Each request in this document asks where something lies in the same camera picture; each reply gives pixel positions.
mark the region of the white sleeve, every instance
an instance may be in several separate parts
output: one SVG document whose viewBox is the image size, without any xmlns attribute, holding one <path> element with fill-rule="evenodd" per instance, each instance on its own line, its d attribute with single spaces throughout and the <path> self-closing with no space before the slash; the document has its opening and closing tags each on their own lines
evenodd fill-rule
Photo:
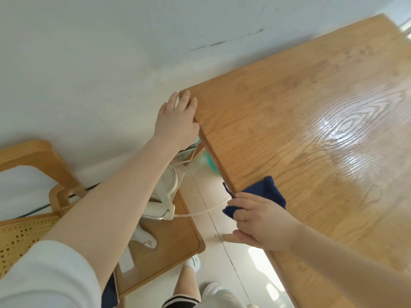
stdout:
<svg viewBox="0 0 411 308">
<path fill-rule="evenodd" d="M 0 280 L 2 308 L 100 308 L 94 270 L 78 252 L 57 241 L 40 241 Z"/>
</svg>

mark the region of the black cable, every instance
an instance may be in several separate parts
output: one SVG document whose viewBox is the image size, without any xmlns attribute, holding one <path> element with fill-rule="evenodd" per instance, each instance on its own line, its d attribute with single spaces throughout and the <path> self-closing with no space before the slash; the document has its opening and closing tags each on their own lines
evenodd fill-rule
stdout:
<svg viewBox="0 0 411 308">
<path fill-rule="evenodd" d="M 99 184 L 100 184 L 100 183 L 95 184 L 94 186 L 88 187 L 88 188 L 86 188 L 86 190 L 89 191 L 89 190 L 97 187 Z M 72 198 L 72 197 L 75 197 L 75 196 L 76 196 L 75 194 L 72 194 L 72 195 L 69 195 L 69 198 Z M 34 214 L 35 212 L 41 211 L 42 209 L 45 209 L 46 207 L 49 207 L 49 206 L 50 206 L 50 204 L 43 205 L 42 207 L 38 207 L 38 208 L 36 208 L 35 210 L 33 210 L 33 211 L 31 211 L 31 212 L 28 212 L 28 213 L 26 213 L 26 214 L 23 214 L 22 216 L 19 216 L 19 217 L 16 217 L 16 218 L 27 217 L 27 216 L 29 216 L 29 215 L 31 215 L 31 214 Z"/>
</svg>

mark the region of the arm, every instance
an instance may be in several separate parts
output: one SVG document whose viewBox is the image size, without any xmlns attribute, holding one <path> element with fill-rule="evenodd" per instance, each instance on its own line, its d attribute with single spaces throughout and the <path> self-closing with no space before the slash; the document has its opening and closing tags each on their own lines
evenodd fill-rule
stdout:
<svg viewBox="0 0 411 308">
<path fill-rule="evenodd" d="M 154 136 L 115 175 L 90 191 L 43 240 L 75 249 L 94 269 L 103 290 L 130 241 L 150 195 L 173 157 L 191 145 L 197 99 L 189 91 L 176 107 L 177 93 L 158 113 Z"/>
<path fill-rule="evenodd" d="M 242 243 L 289 250 L 331 281 L 358 307 L 409 307 L 411 279 L 353 253 L 302 224 L 274 202 L 240 192 L 229 205 Z"/>
</svg>

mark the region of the hand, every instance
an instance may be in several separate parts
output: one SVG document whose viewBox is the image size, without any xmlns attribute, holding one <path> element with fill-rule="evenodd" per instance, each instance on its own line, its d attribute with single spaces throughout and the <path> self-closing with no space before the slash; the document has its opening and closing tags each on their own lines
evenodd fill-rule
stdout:
<svg viewBox="0 0 411 308">
<path fill-rule="evenodd" d="M 275 202 L 251 193 L 239 192 L 228 205 L 243 209 L 234 212 L 237 228 L 233 234 L 242 243 L 268 250 L 289 250 L 304 224 Z"/>
<path fill-rule="evenodd" d="M 164 145 L 173 146 L 176 153 L 193 144 L 200 130 L 198 123 L 193 122 L 197 98 L 194 97 L 187 106 L 190 98 L 190 91 L 187 90 L 176 107 L 177 97 L 177 92 L 172 93 L 168 103 L 160 107 L 153 136 Z"/>
</svg>

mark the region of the white wall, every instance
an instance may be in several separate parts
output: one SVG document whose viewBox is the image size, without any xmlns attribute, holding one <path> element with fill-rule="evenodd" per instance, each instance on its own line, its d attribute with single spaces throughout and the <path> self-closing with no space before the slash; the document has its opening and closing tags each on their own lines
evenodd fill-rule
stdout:
<svg viewBox="0 0 411 308">
<path fill-rule="evenodd" d="M 0 0 L 0 147 L 49 140 L 90 186 L 150 138 L 171 92 L 390 1 Z M 1 173 L 0 219 L 48 203 L 53 184 Z"/>
</svg>

